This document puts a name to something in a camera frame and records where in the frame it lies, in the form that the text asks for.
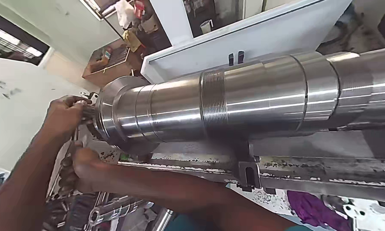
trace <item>writing on wall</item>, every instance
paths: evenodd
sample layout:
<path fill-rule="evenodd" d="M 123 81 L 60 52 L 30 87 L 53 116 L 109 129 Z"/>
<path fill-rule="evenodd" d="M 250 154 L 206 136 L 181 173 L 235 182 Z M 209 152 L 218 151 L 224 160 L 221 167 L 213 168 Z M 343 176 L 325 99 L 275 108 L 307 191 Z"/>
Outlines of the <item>writing on wall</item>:
<path fill-rule="evenodd" d="M 12 96 L 20 92 L 21 89 L 8 87 L 6 82 L 0 80 L 0 97 L 11 99 Z"/>

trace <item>purple cloth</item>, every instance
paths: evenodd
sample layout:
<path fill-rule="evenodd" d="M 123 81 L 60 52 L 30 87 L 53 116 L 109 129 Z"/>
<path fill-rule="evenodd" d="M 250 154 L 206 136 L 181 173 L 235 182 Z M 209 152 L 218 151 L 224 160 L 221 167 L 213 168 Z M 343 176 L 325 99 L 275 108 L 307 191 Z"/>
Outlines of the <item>purple cloth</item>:
<path fill-rule="evenodd" d="M 351 231 L 349 221 L 326 207 L 316 196 L 307 192 L 287 191 L 288 202 L 304 224 L 323 226 L 328 224 L 337 231 Z"/>

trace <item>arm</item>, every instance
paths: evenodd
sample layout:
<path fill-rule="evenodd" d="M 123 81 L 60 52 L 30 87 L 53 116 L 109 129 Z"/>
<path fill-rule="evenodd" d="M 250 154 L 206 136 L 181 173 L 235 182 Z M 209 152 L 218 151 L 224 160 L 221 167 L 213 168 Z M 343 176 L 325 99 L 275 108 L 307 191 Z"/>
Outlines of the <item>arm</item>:
<path fill-rule="evenodd" d="M 58 151 L 82 118 L 82 97 L 51 102 L 46 119 L 0 189 L 0 230 L 40 230 L 51 172 Z"/>
<path fill-rule="evenodd" d="M 153 201 L 175 212 L 211 220 L 224 231 L 284 231 L 295 225 L 236 192 L 199 177 L 106 164 L 87 148 L 79 150 L 73 159 L 80 181 L 89 184 L 93 191 Z"/>

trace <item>window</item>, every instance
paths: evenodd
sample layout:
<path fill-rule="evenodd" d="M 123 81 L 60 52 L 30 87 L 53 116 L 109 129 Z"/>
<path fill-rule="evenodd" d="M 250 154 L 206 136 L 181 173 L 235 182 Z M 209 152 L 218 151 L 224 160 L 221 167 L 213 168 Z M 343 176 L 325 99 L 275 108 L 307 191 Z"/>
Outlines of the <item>window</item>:
<path fill-rule="evenodd" d="M 116 12 L 114 4 L 119 0 L 80 0 L 99 20 Z"/>
<path fill-rule="evenodd" d="M 0 58 L 38 65 L 49 46 L 0 16 Z"/>

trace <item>polished metal surface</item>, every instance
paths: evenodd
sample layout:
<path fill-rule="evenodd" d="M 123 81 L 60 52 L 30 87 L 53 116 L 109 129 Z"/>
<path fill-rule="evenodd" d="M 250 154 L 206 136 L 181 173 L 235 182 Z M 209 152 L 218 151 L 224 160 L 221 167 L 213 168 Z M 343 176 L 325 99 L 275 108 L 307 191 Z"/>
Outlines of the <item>polished metal surface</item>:
<path fill-rule="evenodd" d="M 135 209 L 143 203 L 146 202 L 134 197 L 125 196 L 107 205 L 97 206 L 90 212 L 87 230 L 90 230 L 93 226 L 102 222 L 126 216 L 128 213 L 134 212 Z"/>
<path fill-rule="evenodd" d="M 385 49 L 300 53 L 143 84 L 122 77 L 102 90 L 95 121 L 110 144 L 251 140 L 385 123 Z"/>
<path fill-rule="evenodd" d="M 169 220 L 172 218 L 174 211 L 162 208 L 154 220 L 153 228 L 151 231 L 164 231 L 167 227 Z"/>

